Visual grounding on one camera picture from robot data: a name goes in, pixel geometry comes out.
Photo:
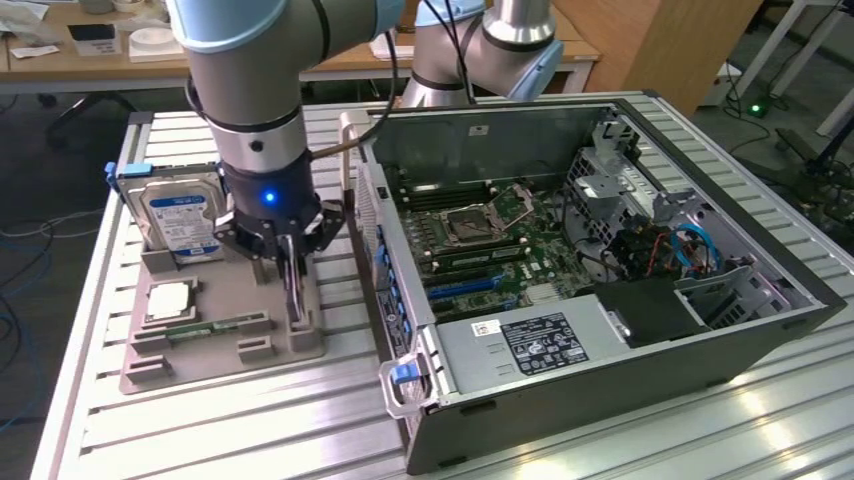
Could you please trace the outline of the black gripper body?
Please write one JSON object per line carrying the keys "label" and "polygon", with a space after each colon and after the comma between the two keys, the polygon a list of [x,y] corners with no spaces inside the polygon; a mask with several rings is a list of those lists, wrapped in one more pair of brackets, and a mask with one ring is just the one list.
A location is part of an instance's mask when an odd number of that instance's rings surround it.
{"label": "black gripper body", "polygon": [[222,169],[234,211],[262,221],[270,231],[271,255],[276,255],[274,238],[286,234],[300,235],[322,210],[308,151],[284,168],[271,172],[251,172],[228,163],[222,164]]}

